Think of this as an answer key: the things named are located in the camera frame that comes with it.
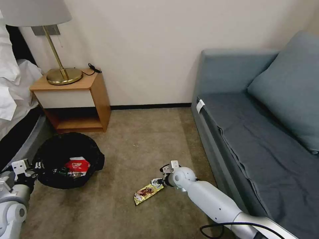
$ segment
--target red package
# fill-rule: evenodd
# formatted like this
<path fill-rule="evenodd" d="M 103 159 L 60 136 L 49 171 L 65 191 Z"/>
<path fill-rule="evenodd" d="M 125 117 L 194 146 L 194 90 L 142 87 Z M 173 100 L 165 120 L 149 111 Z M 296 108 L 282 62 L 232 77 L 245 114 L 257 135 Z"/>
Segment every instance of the red package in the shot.
<path fill-rule="evenodd" d="M 90 163 L 83 157 L 76 157 L 70 158 L 70 161 L 64 166 L 70 170 L 70 173 L 84 176 L 90 167 Z"/>

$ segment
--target trash bag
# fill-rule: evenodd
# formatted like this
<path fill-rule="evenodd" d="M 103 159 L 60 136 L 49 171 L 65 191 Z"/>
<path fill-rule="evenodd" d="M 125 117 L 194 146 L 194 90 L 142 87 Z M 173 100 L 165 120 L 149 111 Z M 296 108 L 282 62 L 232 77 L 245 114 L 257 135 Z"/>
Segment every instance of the trash bag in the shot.
<path fill-rule="evenodd" d="M 83 157 L 89 162 L 89 167 L 83 176 L 74 178 L 67 172 L 66 165 L 70 158 L 76 157 Z M 33 164 L 37 165 L 38 180 L 42 184 L 58 189 L 72 189 L 83 186 L 95 171 L 102 170 L 104 161 L 104 154 L 93 139 L 73 132 L 46 140 L 38 149 Z"/>

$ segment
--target baseboard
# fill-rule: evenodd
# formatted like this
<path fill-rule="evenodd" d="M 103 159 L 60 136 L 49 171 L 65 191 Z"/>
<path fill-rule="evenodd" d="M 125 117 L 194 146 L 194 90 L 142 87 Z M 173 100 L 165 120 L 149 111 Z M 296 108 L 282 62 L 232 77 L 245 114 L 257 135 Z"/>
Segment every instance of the baseboard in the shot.
<path fill-rule="evenodd" d="M 155 104 L 155 105 L 124 105 L 124 106 L 111 106 L 111 110 L 184 108 L 184 107 L 191 107 L 191 105 L 192 105 L 192 103 Z"/>

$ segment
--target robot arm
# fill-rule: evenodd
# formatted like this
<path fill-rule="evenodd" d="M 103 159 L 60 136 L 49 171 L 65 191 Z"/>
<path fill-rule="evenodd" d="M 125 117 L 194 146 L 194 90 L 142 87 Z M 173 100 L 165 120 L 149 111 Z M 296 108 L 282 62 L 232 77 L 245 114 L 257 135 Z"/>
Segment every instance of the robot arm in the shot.
<path fill-rule="evenodd" d="M 22 223 L 27 217 L 30 194 L 35 178 L 26 172 L 27 160 L 12 163 L 15 185 L 8 185 L 9 177 L 0 178 L 0 239 L 19 239 Z"/>
<path fill-rule="evenodd" d="M 241 211 L 236 203 L 209 182 L 198 181 L 194 172 L 187 167 L 180 167 L 177 161 L 164 166 L 161 171 L 165 180 L 159 178 L 152 180 L 153 185 L 165 183 L 186 191 L 189 198 L 207 216 L 216 223 L 247 223 L 261 225 L 265 228 L 252 225 L 226 225 L 241 239 L 254 239 L 260 232 L 268 239 L 296 239 L 294 235 L 266 217 L 254 217 Z"/>

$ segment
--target beige carpet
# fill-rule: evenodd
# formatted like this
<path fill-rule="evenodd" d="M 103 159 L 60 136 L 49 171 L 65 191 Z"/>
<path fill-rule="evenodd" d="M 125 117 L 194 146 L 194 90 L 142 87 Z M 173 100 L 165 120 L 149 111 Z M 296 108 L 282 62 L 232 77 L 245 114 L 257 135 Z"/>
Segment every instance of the beige carpet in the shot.
<path fill-rule="evenodd" d="M 185 193 L 165 188 L 138 206 L 133 200 L 171 160 L 215 183 L 190 108 L 113 111 L 106 133 L 87 135 L 105 154 L 104 169 L 79 189 L 37 182 L 21 238 L 205 238 L 199 227 L 210 221 Z"/>

